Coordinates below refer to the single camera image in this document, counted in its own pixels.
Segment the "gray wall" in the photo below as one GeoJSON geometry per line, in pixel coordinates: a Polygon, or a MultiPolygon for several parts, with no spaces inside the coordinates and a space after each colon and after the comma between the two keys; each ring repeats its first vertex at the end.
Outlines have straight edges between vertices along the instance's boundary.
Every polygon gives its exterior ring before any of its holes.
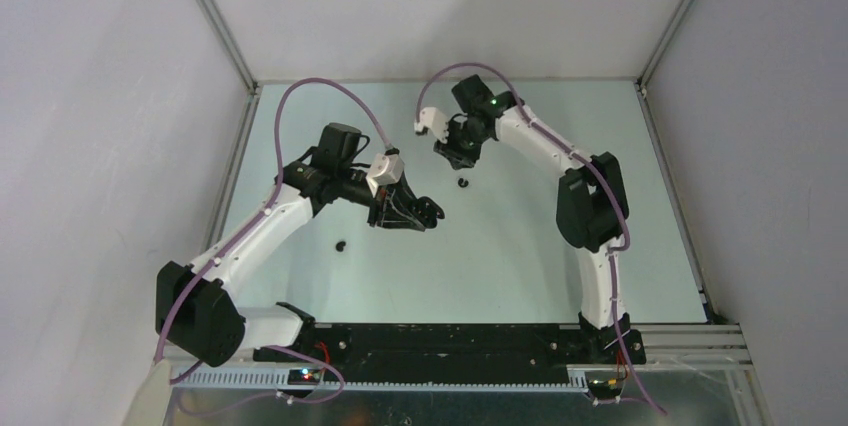
{"type": "Polygon", "coordinates": [[[698,0],[648,90],[777,424],[841,424],[848,0],[698,0]]]}
{"type": "Polygon", "coordinates": [[[0,424],[115,425],[246,94],[195,0],[0,0],[0,424]]]}

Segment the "white tabletop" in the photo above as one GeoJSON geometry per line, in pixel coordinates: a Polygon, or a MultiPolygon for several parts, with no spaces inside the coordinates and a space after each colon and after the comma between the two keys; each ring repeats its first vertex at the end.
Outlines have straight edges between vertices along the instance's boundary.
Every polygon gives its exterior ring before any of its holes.
{"type": "MultiPolygon", "coordinates": [[[[459,111],[453,82],[425,104],[459,111]]],[[[516,151],[487,142],[477,166],[453,171],[414,135],[419,82],[347,84],[375,112],[406,163],[412,190],[447,218],[425,233],[370,228],[367,210],[338,200],[295,232],[254,276],[242,306],[287,301],[324,322],[532,323],[577,321],[580,279],[573,249],[555,223],[554,181],[516,151]],[[457,179],[470,186],[460,189],[457,179]],[[335,245],[346,241],[343,252],[335,245]]],[[[504,88],[489,81],[495,93],[504,88]]],[[[273,124],[287,85],[262,89],[236,189],[229,231],[255,210],[276,174],[273,124]]],[[[522,81],[528,106],[592,154],[618,157],[630,204],[633,245],[621,256],[625,305],[634,322],[703,322],[704,310],[633,85],[627,81],[522,81]]],[[[379,136],[343,94],[322,85],[292,94],[282,117],[284,162],[316,145],[330,122],[379,136]]]]}

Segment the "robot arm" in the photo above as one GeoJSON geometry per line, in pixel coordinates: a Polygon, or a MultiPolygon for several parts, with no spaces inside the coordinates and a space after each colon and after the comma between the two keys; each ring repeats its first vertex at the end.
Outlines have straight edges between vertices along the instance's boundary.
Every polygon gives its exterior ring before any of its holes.
{"type": "MultiPolygon", "coordinates": [[[[242,236],[225,237],[188,266],[170,262],[157,277],[156,330],[161,332],[176,298],[204,265],[214,267],[204,275],[180,308],[168,339],[210,366],[219,366],[240,349],[269,344],[288,346],[300,333],[301,317],[289,307],[237,308],[236,299],[247,280],[268,256],[294,231],[335,201],[368,208],[368,224],[386,229],[425,231],[436,227],[444,212],[427,197],[418,198],[409,188],[399,152],[377,154],[366,171],[353,163],[362,133],[352,127],[330,124],[317,147],[283,169],[281,190],[271,205],[263,201],[249,216],[259,220],[242,236]],[[311,156],[309,164],[304,161],[311,156]],[[219,251],[238,237],[223,256],[219,251]]],[[[248,219],[236,231],[241,231],[248,219]]]]}
{"type": "MultiPolygon", "coordinates": [[[[607,255],[618,254],[610,248],[621,245],[622,233],[609,198],[598,187],[595,177],[573,154],[563,153],[531,127],[535,124],[551,131],[526,106],[523,112],[529,121],[525,119],[511,93],[495,96],[476,75],[460,81],[452,93],[463,113],[448,118],[436,108],[424,108],[415,123],[416,133],[433,132],[437,139],[433,149],[454,169],[473,167],[480,158],[482,144],[494,139],[517,149],[557,180],[557,226],[563,238],[577,249],[583,290],[581,324],[588,323],[597,330],[612,326],[612,277],[607,255]]],[[[589,157],[556,133],[551,134],[575,153],[589,157]]],[[[627,198],[618,160],[610,153],[591,158],[627,217],[627,198]]],[[[619,318],[615,319],[628,323],[621,302],[617,309],[619,318]]]]}

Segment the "white wall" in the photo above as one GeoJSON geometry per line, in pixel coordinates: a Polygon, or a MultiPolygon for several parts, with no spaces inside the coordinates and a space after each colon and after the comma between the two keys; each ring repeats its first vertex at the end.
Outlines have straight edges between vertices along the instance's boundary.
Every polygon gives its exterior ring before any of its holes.
{"type": "Polygon", "coordinates": [[[195,0],[0,0],[0,423],[119,424],[245,91],[195,0]]]}
{"type": "Polygon", "coordinates": [[[678,0],[216,0],[259,79],[635,77],[678,0]]]}
{"type": "Polygon", "coordinates": [[[648,86],[777,424],[844,424],[848,0],[698,0],[648,86]]]}

